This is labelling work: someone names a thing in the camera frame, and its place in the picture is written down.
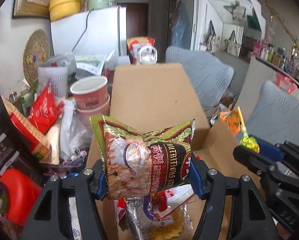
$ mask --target woven straw mat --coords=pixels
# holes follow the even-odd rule
[[[32,57],[37,54],[46,54],[44,61],[50,58],[50,44],[48,37],[43,30],[36,30],[32,33],[29,40],[27,41],[25,51],[23,54],[23,72],[26,81],[32,85],[37,79],[37,67],[40,66],[43,61],[37,61],[28,64],[26,62],[26,57]]]

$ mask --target yellow pot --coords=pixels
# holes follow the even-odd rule
[[[81,0],[50,0],[48,8],[51,22],[80,12]]]

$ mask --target woven placat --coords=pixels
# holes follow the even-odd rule
[[[50,58],[50,44],[43,30],[36,30],[30,36],[23,54],[23,72],[26,81],[32,85],[37,79],[37,67]]]

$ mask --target white handle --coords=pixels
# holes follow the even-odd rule
[[[140,63],[142,62],[142,52],[146,49],[152,49],[154,51],[154,56],[157,59],[157,49],[155,49],[153,46],[145,46],[142,47],[139,51]]]

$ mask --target red plastic lid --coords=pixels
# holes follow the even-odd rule
[[[6,218],[24,226],[42,188],[16,169],[8,169],[0,181],[8,189],[9,208]]]

